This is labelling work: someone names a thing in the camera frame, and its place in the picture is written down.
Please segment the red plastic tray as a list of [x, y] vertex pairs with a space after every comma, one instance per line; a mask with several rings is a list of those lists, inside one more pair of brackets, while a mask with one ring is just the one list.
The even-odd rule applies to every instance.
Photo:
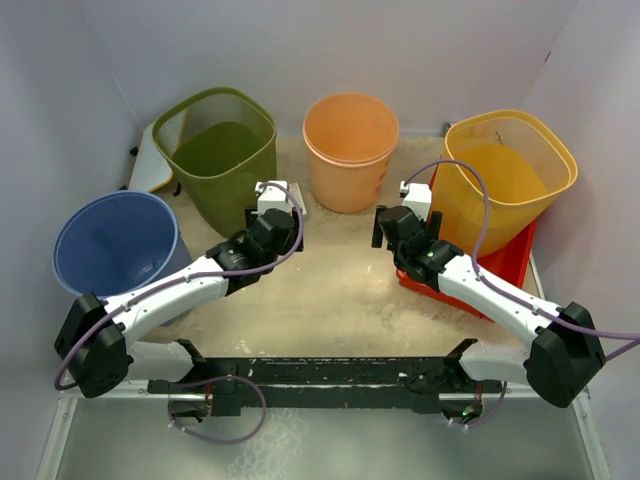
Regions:
[[[537, 221], [533, 220], [503, 248], [493, 252], [492, 254], [480, 257], [478, 259], [479, 265], [505, 281], [521, 288], [524, 285], [526, 272], [528, 270], [529, 254], [534, 241], [536, 224]], [[411, 280], [406, 273], [400, 270], [396, 271], [396, 276], [398, 278], [399, 285], [406, 289], [438, 300], [467, 313], [471, 313], [481, 318], [486, 318], [486, 315], [483, 315], [481, 312], [464, 302], [442, 292], [436, 292], [426, 285], [419, 284]]]

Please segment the orange round plastic bucket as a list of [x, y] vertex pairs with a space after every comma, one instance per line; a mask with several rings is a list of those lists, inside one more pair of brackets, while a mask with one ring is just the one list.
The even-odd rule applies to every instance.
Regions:
[[314, 198], [338, 213], [373, 205], [399, 138], [395, 113], [364, 93], [323, 98], [307, 112], [303, 139]]

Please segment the yellow mesh plastic basket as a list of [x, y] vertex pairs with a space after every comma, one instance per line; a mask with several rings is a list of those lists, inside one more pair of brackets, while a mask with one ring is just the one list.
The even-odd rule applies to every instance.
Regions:
[[504, 247], [578, 177], [577, 163], [558, 137], [533, 115], [497, 110], [454, 124], [444, 138], [444, 160], [470, 165], [480, 179], [453, 163], [437, 166], [432, 209], [443, 214], [440, 237], [471, 253], [483, 225], [489, 195], [489, 226], [480, 257]]

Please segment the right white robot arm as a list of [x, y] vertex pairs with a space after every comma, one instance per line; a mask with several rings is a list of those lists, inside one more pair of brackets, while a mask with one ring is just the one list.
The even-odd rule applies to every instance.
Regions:
[[371, 245], [390, 250], [395, 267], [412, 281], [469, 305], [519, 339], [519, 347], [467, 348], [445, 366], [452, 389], [467, 391], [483, 380], [520, 383], [565, 408], [605, 365], [585, 307], [558, 306], [478, 267], [409, 207], [377, 207]]

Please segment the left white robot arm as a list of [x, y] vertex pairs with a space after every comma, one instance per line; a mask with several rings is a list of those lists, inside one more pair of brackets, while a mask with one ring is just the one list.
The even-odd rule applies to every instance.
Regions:
[[165, 381], [184, 392], [202, 387], [204, 361], [191, 343], [148, 343], [154, 328], [202, 304], [253, 285], [300, 250], [298, 208], [268, 209], [178, 272], [129, 293], [100, 300], [77, 297], [54, 342], [62, 365], [58, 391], [101, 396], [125, 380]]

